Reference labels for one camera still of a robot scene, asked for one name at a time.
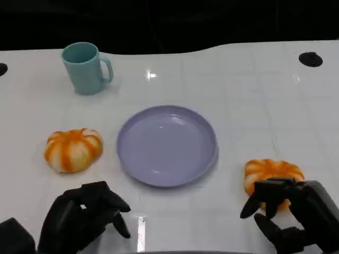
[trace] white and orange pumpkin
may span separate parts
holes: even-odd
[[[254,192],[254,183],[272,177],[294,178],[297,182],[304,181],[304,175],[300,168],[286,161],[274,161],[270,159],[250,160],[245,165],[244,188],[248,195]],[[285,209],[290,202],[285,200],[279,209]]]
[[[59,173],[75,173],[86,169],[102,150],[102,138],[95,130],[57,131],[47,140],[44,158]]]

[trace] white table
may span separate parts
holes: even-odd
[[[316,51],[322,66],[298,56]],[[105,180],[131,206],[124,217],[132,239],[109,226],[83,253],[137,251],[138,221],[146,222],[146,251],[227,250],[272,253],[253,219],[241,220],[247,200],[244,164],[284,159],[320,181],[339,205],[339,42],[230,44],[177,55],[109,55],[113,86],[94,96],[73,92],[61,50],[0,52],[0,221],[13,216],[36,242],[54,199],[83,183]],[[134,113],[176,104],[201,113],[217,134],[214,171],[182,188],[136,182],[119,166],[115,140]],[[89,127],[100,132],[104,153],[88,170],[61,176],[43,158],[53,131]],[[288,213],[275,219],[297,224]],[[320,253],[317,248],[308,252]]]

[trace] plate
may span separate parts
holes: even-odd
[[[122,168],[149,185],[174,187],[211,169],[218,157],[212,126],[179,106],[156,106],[130,118],[117,139]]]

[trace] teal mug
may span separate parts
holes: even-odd
[[[89,42],[68,45],[61,56],[75,91],[79,94],[96,94],[113,80],[111,61],[100,55],[97,47]],[[106,63],[109,78],[103,77],[100,60]]]

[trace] robotic arm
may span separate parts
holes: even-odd
[[[52,204],[43,223],[38,253],[76,254],[112,223],[125,238],[131,235],[120,212],[129,205],[106,182],[65,191]],[[0,253],[36,254],[33,237],[14,218],[0,224]]]
[[[290,211],[302,224],[280,229],[270,219],[285,199]],[[295,182],[291,178],[270,178],[255,183],[255,191],[246,202],[240,218],[253,215],[266,203],[266,216],[256,213],[254,220],[271,241],[278,254],[303,251],[304,246],[318,245],[324,253],[339,250],[339,210],[324,187],[317,181]]]

